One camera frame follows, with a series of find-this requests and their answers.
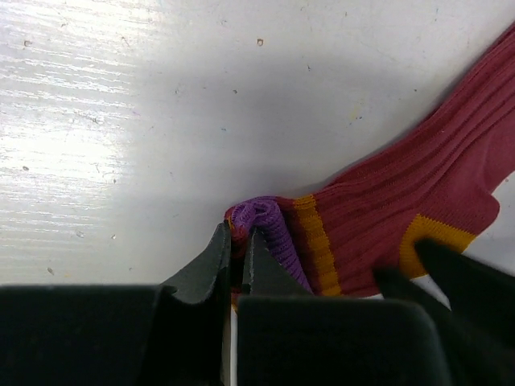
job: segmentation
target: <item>purple fabric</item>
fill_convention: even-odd
[[[239,203],[233,209],[231,221],[236,228],[244,228],[247,233],[252,227],[257,227],[263,233],[266,245],[275,260],[306,290],[312,292],[281,209],[273,196],[258,197]]]

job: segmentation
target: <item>white surface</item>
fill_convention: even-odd
[[[513,0],[0,1],[0,282],[166,279],[230,205],[309,192],[411,128],[514,15]],[[506,269],[514,190],[472,246]]]

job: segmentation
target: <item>stain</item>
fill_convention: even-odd
[[[127,45],[128,48],[130,48],[130,44],[129,42],[127,41],[126,37],[125,36],[122,36],[122,40],[125,42],[125,44]]]
[[[354,105],[354,108],[352,109],[350,119],[351,121],[355,121],[358,118],[358,114],[361,111],[361,103],[358,105]]]
[[[93,121],[93,123],[96,123],[97,125],[104,125],[103,117],[91,117],[91,120]]]

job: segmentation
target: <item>dust speck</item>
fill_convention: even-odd
[[[122,36],[122,40],[123,42],[127,45],[128,48],[130,48],[130,44],[129,42],[127,41],[127,38],[125,36]]]
[[[92,117],[91,120],[96,123],[97,125],[104,125],[104,118],[103,117]]]

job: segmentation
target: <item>ribbed sock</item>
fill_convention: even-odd
[[[515,170],[515,27],[455,91],[401,141],[300,199],[260,197],[229,209],[233,284],[249,230],[272,256],[322,295],[378,292],[372,268],[425,274],[414,242],[430,237],[459,252],[499,212],[493,190]]]

